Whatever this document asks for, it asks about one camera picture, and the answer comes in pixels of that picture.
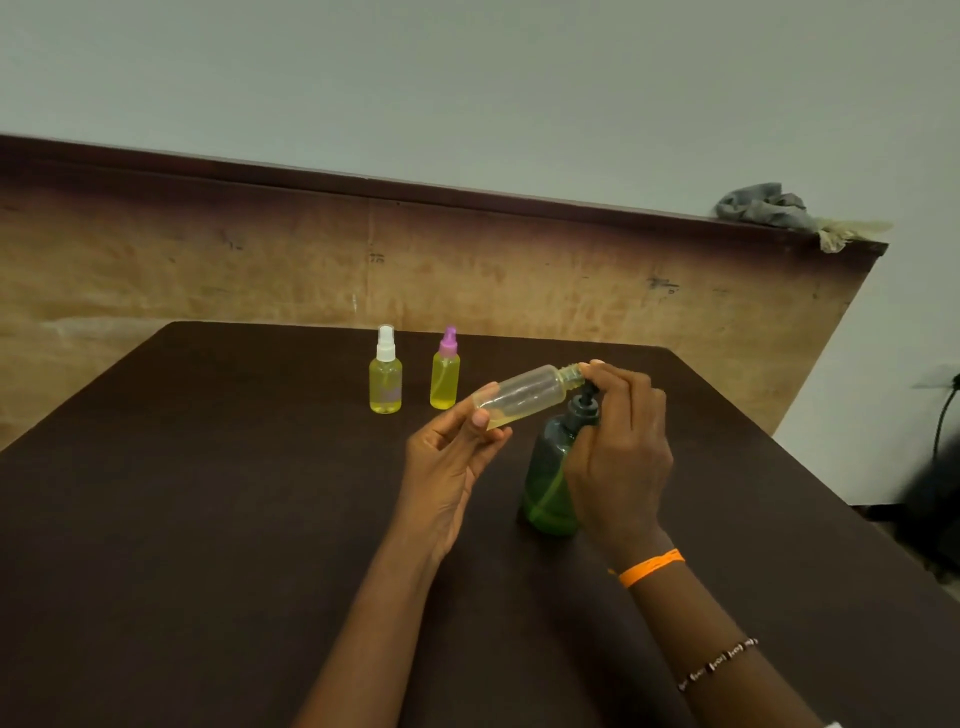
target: plywood panel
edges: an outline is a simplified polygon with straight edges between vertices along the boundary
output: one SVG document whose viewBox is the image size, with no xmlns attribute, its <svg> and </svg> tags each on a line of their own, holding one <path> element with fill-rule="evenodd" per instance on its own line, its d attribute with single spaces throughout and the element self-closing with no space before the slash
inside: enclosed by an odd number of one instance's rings
<svg viewBox="0 0 960 728">
<path fill-rule="evenodd" d="M 867 270 L 790 245 L 28 165 L 0 179 L 0 438 L 177 319 L 661 345 L 772 431 Z"/>
</svg>

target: black cable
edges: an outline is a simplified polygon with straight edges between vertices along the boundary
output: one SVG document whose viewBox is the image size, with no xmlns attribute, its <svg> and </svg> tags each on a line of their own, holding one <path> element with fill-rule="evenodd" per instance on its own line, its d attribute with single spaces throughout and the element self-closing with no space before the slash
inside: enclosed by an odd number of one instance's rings
<svg viewBox="0 0 960 728">
<path fill-rule="evenodd" d="M 933 436 L 933 464 L 937 464 L 937 450 L 940 449 L 940 430 L 944 428 L 944 418 L 953 398 L 956 397 L 957 390 L 960 389 L 960 375 L 953 378 L 953 389 L 950 390 L 950 396 L 944 402 L 944 408 L 940 410 L 940 419 L 937 420 L 937 434 Z"/>
</svg>

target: wall socket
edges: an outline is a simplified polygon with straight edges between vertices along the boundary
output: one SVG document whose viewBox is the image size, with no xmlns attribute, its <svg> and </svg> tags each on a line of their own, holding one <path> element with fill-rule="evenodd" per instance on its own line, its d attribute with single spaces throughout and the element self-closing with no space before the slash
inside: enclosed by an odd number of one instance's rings
<svg viewBox="0 0 960 728">
<path fill-rule="evenodd" d="M 937 364 L 930 367 L 910 389 L 953 389 L 953 378 L 957 375 L 960 375 L 960 362 Z"/>
</svg>

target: clear plastic bottle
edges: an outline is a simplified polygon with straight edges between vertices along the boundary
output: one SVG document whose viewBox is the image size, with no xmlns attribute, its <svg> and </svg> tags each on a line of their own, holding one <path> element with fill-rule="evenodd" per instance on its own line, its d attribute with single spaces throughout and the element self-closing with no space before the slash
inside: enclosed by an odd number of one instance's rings
<svg viewBox="0 0 960 728">
<path fill-rule="evenodd" d="M 579 364 L 569 364 L 562 369 L 546 364 L 484 387 L 473 395 L 473 404 L 490 412 L 487 429 L 493 429 L 560 404 L 567 392 L 583 383 L 584 373 Z"/>
<path fill-rule="evenodd" d="M 433 355 L 430 377 L 430 406 L 449 409 L 457 401 L 457 380 L 460 378 L 460 356 L 457 354 L 457 329 L 447 327 L 440 348 Z"/>
<path fill-rule="evenodd" d="M 378 415 L 393 414 L 400 408 L 403 365 L 396 358 L 394 328 L 380 327 L 376 359 L 370 363 L 370 409 Z"/>
</svg>

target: beaded bracelet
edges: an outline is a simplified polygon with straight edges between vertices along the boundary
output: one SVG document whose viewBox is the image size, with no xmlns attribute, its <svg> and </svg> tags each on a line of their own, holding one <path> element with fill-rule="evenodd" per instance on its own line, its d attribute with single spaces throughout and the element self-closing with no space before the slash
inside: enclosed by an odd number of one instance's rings
<svg viewBox="0 0 960 728">
<path fill-rule="evenodd" d="M 691 672 L 683 680 L 680 681 L 677 685 L 677 689 L 680 692 L 686 692 L 686 689 L 690 687 L 693 683 L 697 682 L 700 678 L 707 674 L 713 674 L 716 672 L 717 668 L 723 665 L 728 660 L 732 660 L 741 652 L 745 651 L 747 647 L 756 647 L 760 644 L 760 640 L 756 638 L 749 638 L 744 640 L 742 643 L 737 643 L 733 649 L 728 649 L 726 652 L 721 652 L 716 660 L 710 660 L 706 665 L 698 669 L 696 672 Z"/>
</svg>

